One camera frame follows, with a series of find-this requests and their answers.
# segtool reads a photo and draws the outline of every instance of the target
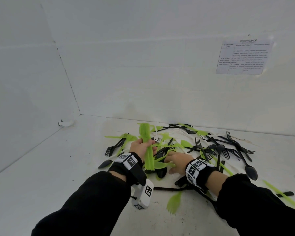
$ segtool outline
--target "white wall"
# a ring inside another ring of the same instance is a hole
[[[39,0],[0,0],[0,171],[79,115]]]
[[[41,0],[82,114],[295,135],[295,0]],[[261,76],[223,40],[273,38]]]

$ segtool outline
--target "black sleeve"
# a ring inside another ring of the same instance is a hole
[[[109,172],[88,178],[63,207],[33,229],[40,235],[110,235],[131,195],[131,187]]]
[[[226,179],[217,199],[217,209],[219,216],[236,228],[240,236],[293,235],[295,232],[295,210],[271,190],[252,184],[245,174]]]

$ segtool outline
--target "paper sign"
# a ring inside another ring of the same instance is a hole
[[[273,43],[269,39],[224,41],[216,74],[260,75]]]

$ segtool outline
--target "white tabletop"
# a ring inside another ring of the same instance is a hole
[[[138,122],[142,121],[80,115],[74,126],[62,128],[0,173],[0,235],[30,235],[40,219],[60,209],[108,159],[104,153],[116,139],[104,136],[138,136]],[[226,134],[222,129],[198,129]],[[256,151],[251,155],[251,165],[259,174],[255,184],[265,187],[261,181],[265,179],[279,190],[295,194],[295,137],[241,131],[231,131],[231,135],[253,143],[239,140],[243,147]],[[244,173],[242,161],[231,159],[228,163]],[[178,178],[177,174],[167,174],[162,181],[150,177],[155,186],[163,187],[172,187]],[[166,205],[174,194],[155,190],[147,210],[136,210],[129,202],[112,235],[238,235],[194,191],[183,192],[177,213],[169,214]]]

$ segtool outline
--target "person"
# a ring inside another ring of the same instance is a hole
[[[131,144],[130,152],[141,161],[141,166],[147,147],[154,143],[138,139]],[[184,175],[194,160],[191,155],[170,152],[165,162],[176,165],[169,174]],[[60,210],[38,222],[32,236],[110,235],[131,196],[129,175],[113,169],[89,177]],[[295,233],[295,210],[284,205],[270,190],[255,186],[245,174],[229,177],[213,168],[209,171],[212,172],[206,176],[204,184],[218,197],[218,214],[241,236]]]

